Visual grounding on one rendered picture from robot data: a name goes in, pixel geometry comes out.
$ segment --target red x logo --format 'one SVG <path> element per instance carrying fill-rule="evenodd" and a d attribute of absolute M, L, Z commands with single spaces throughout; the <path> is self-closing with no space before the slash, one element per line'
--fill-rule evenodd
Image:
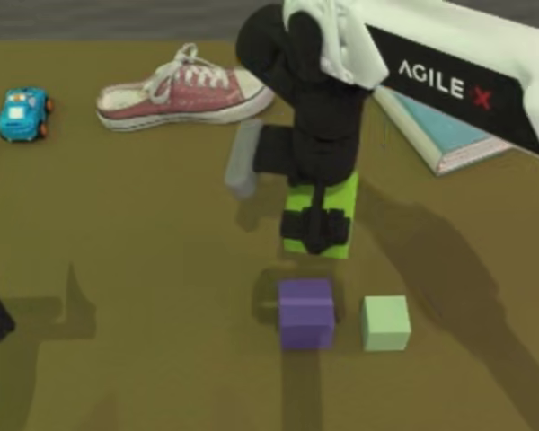
<path fill-rule="evenodd" d="M 490 110 L 490 99 L 491 99 L 491 92 L 486 92 L 480 88 L 479 85 L 475 85 L 474 88 L 474 97 L 473 97 L 473 104 L 475 106 L 481 106 L 485 110 Z"/>

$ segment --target orange wheel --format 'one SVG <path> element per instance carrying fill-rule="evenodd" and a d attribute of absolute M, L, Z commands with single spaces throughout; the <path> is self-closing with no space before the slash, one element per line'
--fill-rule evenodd
<path fill-rule="evenodd" d="M 48 126 L 46 126 L 46 123 L 40 123 L 40 128 L 39 128 L 40 137 L 46 137 L 47 134 L 48 134 Z"/>

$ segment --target shoe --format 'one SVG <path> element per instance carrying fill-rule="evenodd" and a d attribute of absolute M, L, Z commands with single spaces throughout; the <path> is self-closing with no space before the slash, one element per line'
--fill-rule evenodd
<path fill-rule="evenodd" d="M 145 81 L 104 88 L 96 103 L 102 124 L 133 131 L 182 121 L 233 123 L 273 102 L 273 91 L 247 70 L 224 69 L 197 54 L 195 44 L 186 44 Z"/>

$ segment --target block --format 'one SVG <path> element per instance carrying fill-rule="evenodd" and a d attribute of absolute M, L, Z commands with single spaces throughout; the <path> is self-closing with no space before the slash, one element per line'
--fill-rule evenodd
<path fill-rule="evenodd" d="M 391 352 L 407 347 L 411 323 L 405 296 L 366 296 L 361 322 L 363 347 L 367 352 Z"/>
<path fill-rule="evenodd" d="M 349 238 L 353 231 L 353 218 L 356 212 L 356 199 L 358 197 L 359 176 L 354 172 L 345 182 L 335 187 L 329 187 L 325 192 L 323 207 L 326 209 L 342 209 L 346 217 L 351 220 Z M 312 204 L 314 194 L 313 186 L 294 187 L 287 193 L 286 210 L 301 211 Z M 305 246 L 296 240 L 283 240 L 285 251 L 294 253 L 307 253 Z M 349 256 L 350 242 L 344 245 L 330 247 L 322 253 L 325 258 L 346 259 Z"/>
<path fill-rule="evenodd" d="M 279 333 L 284 349 L 324 349 L 333 344 L 335 317 L 331 282 L 284 280 L 278 286 Z"/>
<path fill-rule="evenodd" d="M 257 175 L 253 171 L 253 158 L 258 148 L 263 122 L 249 119 L 240 125 L 236 134 L 230 158 L 225 167 L 225 186 L 235 198 L 244 200 L 253 196 L 257 186 Z"/>

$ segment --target gray wall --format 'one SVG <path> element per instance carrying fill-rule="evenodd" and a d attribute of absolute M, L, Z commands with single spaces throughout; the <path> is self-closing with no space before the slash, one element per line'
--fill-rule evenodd
<path fill-rule="evenodd" d="M 0 0 L 0 39 L 232 39 L 264 0 Z M 457 0 L 539 26 L 539 0 Z"/>

